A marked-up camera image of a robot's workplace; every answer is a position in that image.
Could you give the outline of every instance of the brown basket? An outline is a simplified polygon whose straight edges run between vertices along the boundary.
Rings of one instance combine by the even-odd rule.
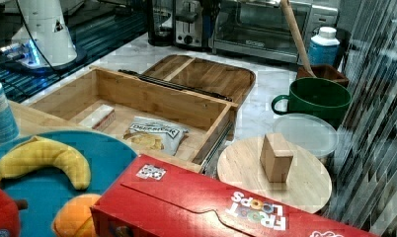
[[[317,66],[311,66],[313,73],[319,78],[325,78],[337,82],[338,84],[347,88],[349,85],[349,79],[337,71],[333,66],[328,64],[322,64]],[[297,70],[296,79],[302,77],[312,77],[303,67],[299,67]]]

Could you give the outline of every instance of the plastic bag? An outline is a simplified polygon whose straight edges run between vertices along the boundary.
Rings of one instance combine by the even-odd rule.
[[[175,155],[188,130],[180,125],[154,118],[135,117],[123,139],[153,150]]]

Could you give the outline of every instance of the blue plate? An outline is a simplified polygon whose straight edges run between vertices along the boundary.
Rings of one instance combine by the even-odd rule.
[[[19,179],[2,180],[0,188],[13,199],[26,199],[29,208],[20,211],[21,236],[54,236],[51,222],[70,199],[82,194],[101,195],[133,161],[136,153],[124,143],[89,131],[54,131],[39,136],[73,146],[88,160],[91,184],[86,191],[76,191],[67,176],[57,168],[44,168]],[[0,158],[18,143],[20,138],[0,145]]]

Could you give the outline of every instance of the red toy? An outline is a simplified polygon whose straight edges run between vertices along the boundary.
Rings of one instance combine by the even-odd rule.
[[[25,200],[12,200],[0,189],[0,237],[20,236],[19,210],[25,208]]]
[[[375,236],[145,155],[91,211],[102,237]]]

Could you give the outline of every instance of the wooden block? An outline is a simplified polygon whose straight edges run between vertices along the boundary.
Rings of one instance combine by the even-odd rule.
[[[79,124],[95,130],[103,131],[115,119],[115,108],[107,105],[101,105],[99,108],[85,117],[81,122],[79,122]]]
[[[264,136],[260,161],[269,182],[285,183],[292,160],[293,153],[281,133]]]

